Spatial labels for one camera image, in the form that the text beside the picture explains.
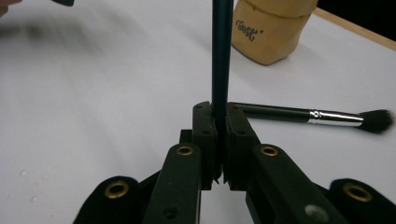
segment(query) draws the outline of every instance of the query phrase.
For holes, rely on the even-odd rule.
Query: silver ferrule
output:
[[[308,123],[359,127],[363,123],[363,116],[335,111],[309,110]]]

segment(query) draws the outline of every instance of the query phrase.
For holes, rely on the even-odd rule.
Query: white tabletop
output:
[[[103,180],[161,169],[211,99],[211,1],[48,0],[0,20],[0,223],[72,223]],[[229,101],[396,111],[396,52],[312,16],[288,58],[232,49]],[[396,203],[396,132],[252,120],[323,187],[362,181]],[[252,223],[244,192],[203,191],[201,223]]]

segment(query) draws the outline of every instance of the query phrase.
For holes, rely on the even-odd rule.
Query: finger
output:
[[[0,17],[8,12],[8,7],[0,7]]]
[[[0,7],[6,7],[21,2],[21,0],[0,0]]]

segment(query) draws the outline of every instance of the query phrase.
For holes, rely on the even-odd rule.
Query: tan container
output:
[[[271,64],[293,53],[318,0],[239,0],[233,12],[233,47]]]

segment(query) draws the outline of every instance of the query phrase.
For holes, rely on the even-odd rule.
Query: brush bristles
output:
[[[374,110],[361,113],[363,123],[357,127],[370,133],[383,133],[393,125],[393,115],[388,110]]]

